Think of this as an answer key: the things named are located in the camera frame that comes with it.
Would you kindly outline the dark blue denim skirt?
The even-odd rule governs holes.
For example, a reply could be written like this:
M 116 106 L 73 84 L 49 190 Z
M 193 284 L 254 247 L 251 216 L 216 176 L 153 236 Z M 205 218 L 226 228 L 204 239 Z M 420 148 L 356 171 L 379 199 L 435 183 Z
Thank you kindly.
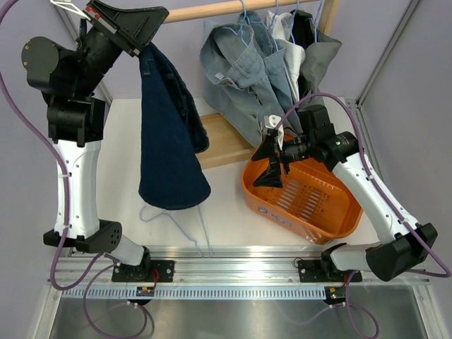
M 211 193 L 197 155 L 209 148 L 194 98 L 172 62 L 149 44 L 141 73 L 140 197 L 165 210 L 183 210 Z

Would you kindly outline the light blue wire hanger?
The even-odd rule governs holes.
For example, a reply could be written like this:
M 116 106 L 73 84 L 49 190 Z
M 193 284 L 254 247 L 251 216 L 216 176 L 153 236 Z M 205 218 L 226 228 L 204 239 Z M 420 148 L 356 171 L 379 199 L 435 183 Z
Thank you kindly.
M 139 220 L 145 224 L 157 224 L 158 226 L 173 225 L 180 235 L 194 247 L 201 258 L 213 257 L 213 246 L 210 242 L 208 227 L 204 220 L 201 205 L 188 210 L 157 209 L 150 205 L 144 205 L 139 213 Z

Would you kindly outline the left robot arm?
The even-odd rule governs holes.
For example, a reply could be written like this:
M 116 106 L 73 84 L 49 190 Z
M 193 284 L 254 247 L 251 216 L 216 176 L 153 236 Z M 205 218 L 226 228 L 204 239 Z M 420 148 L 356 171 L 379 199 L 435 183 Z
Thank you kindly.
M 106 104 L 94 91 L 120 54 L 137 57 L 168 17 L 162 6 L 120 9 L 90 1 L 81 11 L 78 45 L 67 49 L 34 37 L 21 58 L 27 82 L 47 104 L 47 141 L 58 168 L 58 215 L 43 242 L 90 254 L 109 254 L 119 271 L 137 280 L 153 273 L 150 252 L 128 239 L 120 223 L 101 220 L 96 173 Z

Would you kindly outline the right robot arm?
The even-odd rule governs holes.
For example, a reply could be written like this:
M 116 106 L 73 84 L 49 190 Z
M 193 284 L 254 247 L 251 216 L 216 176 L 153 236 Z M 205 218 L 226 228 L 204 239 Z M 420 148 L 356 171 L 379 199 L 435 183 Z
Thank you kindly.
M 252 161 L 267 160 L 268 167 L 254 180 L 255 187 L 283 187 L 282 175 L 290 164 L 313 159 L 321 163 L 349 190 L 367 214 L 378 242 L 367 245 L 342 244 L 323 253 L 321 273 L 338 279 L 346 270 L 371 271 L 388 282 L 402 273 L 414 272 L 432 254 L 438 233 L 430 224 L 421 225 L 398 202 L 371 168 L 358 137 L 345 131 L 336 133 L 323 105 L 298 112 L 302 133 L 283 139 L 283 119 L 264 118 L 264 139 Z

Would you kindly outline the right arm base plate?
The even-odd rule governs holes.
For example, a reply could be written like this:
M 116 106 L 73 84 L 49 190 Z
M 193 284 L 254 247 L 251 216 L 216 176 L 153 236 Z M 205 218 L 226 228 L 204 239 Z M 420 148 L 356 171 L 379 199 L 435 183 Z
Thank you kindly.
M 339 271 L 327 268 L 321 260 L 296 259 L 295 265 L 301 283 L 346 283 L 352 270 Z

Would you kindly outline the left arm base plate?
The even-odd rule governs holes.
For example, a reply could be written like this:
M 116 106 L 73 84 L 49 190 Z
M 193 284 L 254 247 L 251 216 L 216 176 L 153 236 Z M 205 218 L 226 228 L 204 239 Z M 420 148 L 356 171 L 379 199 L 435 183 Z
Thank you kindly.
M 117 266 L 112 273 L 114 283 L 172 283 L 174 277 L 172 260 L 152 260 L 147 266 L 123 265 Z

